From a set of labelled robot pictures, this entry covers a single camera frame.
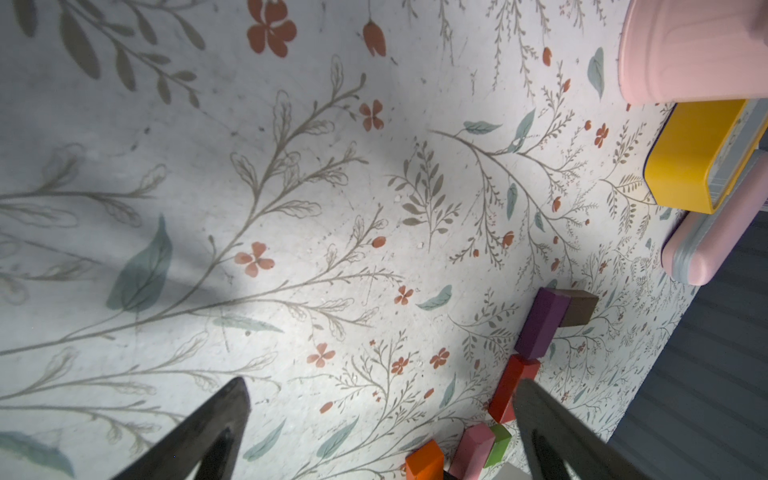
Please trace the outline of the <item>orange wooden block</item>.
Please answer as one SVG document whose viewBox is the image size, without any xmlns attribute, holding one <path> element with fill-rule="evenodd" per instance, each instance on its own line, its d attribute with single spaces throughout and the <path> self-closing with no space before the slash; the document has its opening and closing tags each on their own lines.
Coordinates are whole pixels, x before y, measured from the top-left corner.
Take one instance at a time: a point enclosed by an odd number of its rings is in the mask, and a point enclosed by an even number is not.
<svg viewBox="0 0 768 480">
<path fill-rule="evenodd" d="M 407 480 L 442 480 L 445 457 L 435 440 L 430 440 L 405 459 Z"/>
</svg>

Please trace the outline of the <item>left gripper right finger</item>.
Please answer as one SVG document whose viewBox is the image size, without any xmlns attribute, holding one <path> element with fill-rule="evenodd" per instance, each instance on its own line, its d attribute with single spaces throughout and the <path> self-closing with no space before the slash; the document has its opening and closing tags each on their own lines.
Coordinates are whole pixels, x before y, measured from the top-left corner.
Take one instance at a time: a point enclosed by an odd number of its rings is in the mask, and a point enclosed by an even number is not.
<svg viewBox="0 0 768 480">
<path fill-rule="evenodd" d="M 535 381 L 520 382 L 513 407 L 534 479 L 569 479 L 572 473 L 581 479 L 649 478 Z"/>
</svg>

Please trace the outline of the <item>green wooden block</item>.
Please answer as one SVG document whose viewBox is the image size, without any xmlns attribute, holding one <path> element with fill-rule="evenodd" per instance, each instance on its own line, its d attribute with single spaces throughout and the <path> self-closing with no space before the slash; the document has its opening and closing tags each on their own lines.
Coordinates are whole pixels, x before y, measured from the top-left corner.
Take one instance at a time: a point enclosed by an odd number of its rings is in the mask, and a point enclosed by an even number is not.
<svg viewBox="0 0 768 480">
<path fill-rule="evenodd" d="M 511 442 L 511 433 L 503 424 L 495 424 L 490 427 L 490 430 L 494 434 L 494 443 L 484 465 L 485 468 L 490 468 L 500 463 Z"/>
</svg>

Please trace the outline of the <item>pink wooden block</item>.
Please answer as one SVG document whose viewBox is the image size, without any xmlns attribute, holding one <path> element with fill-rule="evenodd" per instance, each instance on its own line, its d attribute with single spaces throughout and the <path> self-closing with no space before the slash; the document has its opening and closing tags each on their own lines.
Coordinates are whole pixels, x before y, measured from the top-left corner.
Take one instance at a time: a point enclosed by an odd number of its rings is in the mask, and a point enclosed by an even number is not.
<svg viewBox="0 0 768 480">
<path fill-rule="evenodd" d="M 448 473 L 456 479 L 478 480 L 495 443 L 486 424 L 467 428 L 451 461 Z"/>
</svg>

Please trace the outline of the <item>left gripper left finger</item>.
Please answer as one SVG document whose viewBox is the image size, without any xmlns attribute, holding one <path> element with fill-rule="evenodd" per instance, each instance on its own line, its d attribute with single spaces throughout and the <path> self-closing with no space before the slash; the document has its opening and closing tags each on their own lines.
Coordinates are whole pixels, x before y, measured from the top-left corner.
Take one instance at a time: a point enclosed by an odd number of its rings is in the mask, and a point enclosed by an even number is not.
<svg viewBox="0 0 768 480">
<path fill-rule="evenodd" d="M 236 377 L 116 477 L 230 479 L 250 411 L 245 380 Z"/>
</svg>

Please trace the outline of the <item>purple wooden block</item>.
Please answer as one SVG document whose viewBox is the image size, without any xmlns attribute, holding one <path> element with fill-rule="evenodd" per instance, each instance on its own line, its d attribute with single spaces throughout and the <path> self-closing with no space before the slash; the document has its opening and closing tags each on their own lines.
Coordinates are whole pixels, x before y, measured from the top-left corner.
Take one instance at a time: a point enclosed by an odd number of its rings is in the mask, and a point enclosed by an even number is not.
<svg viewBox="0 0 768 480">
<path fill-rule="evenodd" d="M 526 359 L 543 357 L 563 321 L 570 298 L 559 290 L 540 288 L 515 345 Z"/>
</svg>

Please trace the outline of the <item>brown wooden block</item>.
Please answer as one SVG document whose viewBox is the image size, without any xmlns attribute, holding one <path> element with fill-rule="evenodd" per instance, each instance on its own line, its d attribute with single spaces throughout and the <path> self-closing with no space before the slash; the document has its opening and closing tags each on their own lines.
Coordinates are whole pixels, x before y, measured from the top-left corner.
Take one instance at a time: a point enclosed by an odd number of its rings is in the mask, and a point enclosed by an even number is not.
<svg viewBox="0 0 768 480">
<path fill-rule="evenodd" d="M 590 322 L 599 302 L 597 295 L 584 290 L 558 289 L 556 293 L 568 300 L 561 327 L 584 326 Z"/>
</svg>

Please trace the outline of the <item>red wooden block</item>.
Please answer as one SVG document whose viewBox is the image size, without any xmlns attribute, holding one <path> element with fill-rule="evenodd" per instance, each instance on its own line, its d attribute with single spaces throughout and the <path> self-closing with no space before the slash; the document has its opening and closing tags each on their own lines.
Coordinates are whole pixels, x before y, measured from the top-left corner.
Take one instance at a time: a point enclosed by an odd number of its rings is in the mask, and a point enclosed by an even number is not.
<svg viewBox="0 0 768 480">
<path fill-rule="evenodd" d="M 513 406 L 516 390 L 522 380 L 533 380 L 540 367 L 541 363 L 536 359 L 526 359 L 518 354 L 509 358 L 488 406 L 490 416 L 498 424 L 506 424 L 516 419 Z"/>
</svg>

